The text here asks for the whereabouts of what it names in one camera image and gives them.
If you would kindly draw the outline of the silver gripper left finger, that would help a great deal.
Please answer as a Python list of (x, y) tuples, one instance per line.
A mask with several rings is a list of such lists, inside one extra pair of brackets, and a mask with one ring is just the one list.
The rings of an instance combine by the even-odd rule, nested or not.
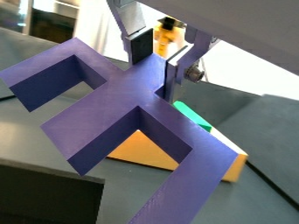
[(107, 4), (122, 31), (129, 63), (134, 65), (154, 53), (154, 29), (146, 26), (137, 0), (107, 0)]

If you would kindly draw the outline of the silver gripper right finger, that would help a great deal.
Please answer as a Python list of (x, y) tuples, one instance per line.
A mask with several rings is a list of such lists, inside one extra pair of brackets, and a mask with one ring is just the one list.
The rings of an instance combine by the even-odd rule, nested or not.
[(175, 86), (183, 84), (185, 79), (194, 82), (199, 80), (197, 73), (189, 75), (186, 72), (219, 41), (217, 37), (190, 25), (185, 40), (189, 45), (166, 61), (163, 98), (169, 102), (174, 100)]

